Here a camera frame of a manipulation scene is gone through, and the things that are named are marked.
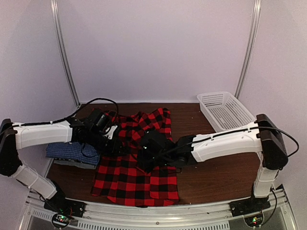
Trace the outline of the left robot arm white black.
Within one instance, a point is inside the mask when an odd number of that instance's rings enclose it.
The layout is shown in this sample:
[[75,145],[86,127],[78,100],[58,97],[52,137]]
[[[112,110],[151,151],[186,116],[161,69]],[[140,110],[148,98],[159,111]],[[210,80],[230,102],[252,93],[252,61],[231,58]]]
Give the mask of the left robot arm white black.
[[109,125],[107,117],[79,120],[75,117],[43,123],[13,123],[3,120],[0,126],[0,173],[35,190],[59,213],[69,209],[63,191],[52,181],[26,166],[18,150],[50,143],[79,142],[92,146],[98,154],[117,157],[124,154],[118,125]]

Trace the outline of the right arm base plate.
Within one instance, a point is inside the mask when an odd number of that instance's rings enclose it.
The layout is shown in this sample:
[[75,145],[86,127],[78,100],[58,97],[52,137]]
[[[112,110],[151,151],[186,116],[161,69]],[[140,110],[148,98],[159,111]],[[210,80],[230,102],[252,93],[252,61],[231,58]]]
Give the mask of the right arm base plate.
[[254,198],[250,197],[229,203],[233,217],[247,215],[254,212],[260,212],[263,209],[271,207],[268,198]]

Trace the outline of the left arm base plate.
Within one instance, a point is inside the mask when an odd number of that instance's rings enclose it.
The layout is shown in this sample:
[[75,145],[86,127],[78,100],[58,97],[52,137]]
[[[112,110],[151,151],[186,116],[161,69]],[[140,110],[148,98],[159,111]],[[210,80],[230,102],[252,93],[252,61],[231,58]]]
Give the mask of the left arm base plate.
[[70,217],[82,218],[86,204],[81,201],[65,199],[61,202],[52,202],[47,200],[44,203],[44,208]]

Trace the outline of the red black plaid shirt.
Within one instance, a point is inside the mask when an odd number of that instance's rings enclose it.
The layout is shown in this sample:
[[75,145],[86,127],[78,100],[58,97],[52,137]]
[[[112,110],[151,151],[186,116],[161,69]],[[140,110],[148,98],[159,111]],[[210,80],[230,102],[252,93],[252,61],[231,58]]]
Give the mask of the red black plaid shirt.
[[119,139],[128,154],[123,157],[101,157],[91,189],[92,196],[105,196],[113,203],[131,207],[165,207],[179,202],[177,171],[175,167],[155,167],[151,172],[142,171],[137,165],[141,138],[147,131],[156,130],[171,136],[171,113],[157,108],[151,113],[108,116],[119,125]]

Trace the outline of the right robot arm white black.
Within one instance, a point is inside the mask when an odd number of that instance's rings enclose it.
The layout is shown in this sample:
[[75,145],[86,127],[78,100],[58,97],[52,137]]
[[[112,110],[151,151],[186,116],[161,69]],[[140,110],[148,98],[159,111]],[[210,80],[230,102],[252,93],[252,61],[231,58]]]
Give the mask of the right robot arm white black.
[[253,183],[251,197],[246,200],[249,211],[257,211],[269,197],[278,172],[288,163],[283,133],[265,115],[256,121],[228,131],[188,135],[172,142],[158,131],[147,131],[140,141],[138,166],[151,172],[156,166],[184,167],[210,159],[254,152],[260,155],[260,166]]

